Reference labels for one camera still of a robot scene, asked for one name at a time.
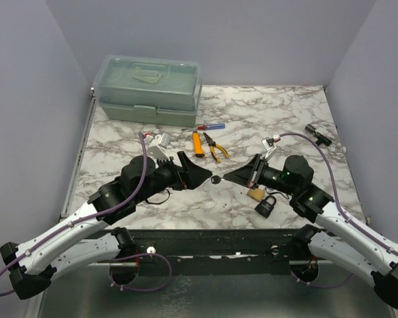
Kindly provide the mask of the black-headed key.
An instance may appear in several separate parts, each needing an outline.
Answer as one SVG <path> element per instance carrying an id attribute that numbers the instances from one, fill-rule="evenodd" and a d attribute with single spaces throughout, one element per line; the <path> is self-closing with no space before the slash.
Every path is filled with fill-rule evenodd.
<path id="1" fill-rule="evenodd" d="M 211 183 L 214 185 L 220 184 L 224 179 L 220 176 L 214 175 L 211 177 Z"/>

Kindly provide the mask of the black padlock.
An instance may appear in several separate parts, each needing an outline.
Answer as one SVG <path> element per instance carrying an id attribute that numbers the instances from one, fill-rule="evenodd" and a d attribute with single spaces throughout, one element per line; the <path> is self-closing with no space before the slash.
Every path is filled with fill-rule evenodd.
<path id="1" fill-rule="evenodd" d="M 255 211 L 262 217 L 268 219 L 271 215 L 275 205 L 277 203 L 277 199 L 274 195 L 268 195 L 264 197 L 256 206 Z"/>

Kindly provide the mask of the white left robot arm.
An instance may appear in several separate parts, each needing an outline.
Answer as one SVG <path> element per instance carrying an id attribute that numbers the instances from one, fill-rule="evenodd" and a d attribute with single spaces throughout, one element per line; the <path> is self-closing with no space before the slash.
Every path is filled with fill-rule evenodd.
<path id="1" fill-rule="evenodd" d="M 211 178 L 211 171 L 191 162 L 183 151 L 177 156 L 179 165 L 172 159 L 133 158 L 120 176 L 101 186 L 71 216 L 30 241 L 4 244 L 0 254 L 13 293 L 21 300 L 29 299 L 78 267 L 102 260 L 128 261 L 137 250 L 128 231 L 118 227 L 98 238 L 93 235 L 168 188 L 193 190 Z"/>

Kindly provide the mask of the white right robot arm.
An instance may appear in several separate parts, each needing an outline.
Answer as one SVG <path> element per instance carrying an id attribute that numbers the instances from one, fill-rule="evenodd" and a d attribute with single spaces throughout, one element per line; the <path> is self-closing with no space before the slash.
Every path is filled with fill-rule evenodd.
<path id="1" fill-rule="evenodd" d="M 313 169 L 303 156 L 289 156 L 282 170 L 257 154 L 224 179 L 249 189 L 265 186 L 291 197 L 293 211 L 313 225 L 302 228 L 293 254 L 305 260 L 324 258 L 367 282 L 377 296 L 398 309 L 398 243 L 347 213 L 328 193 L 313 184 Z"/>

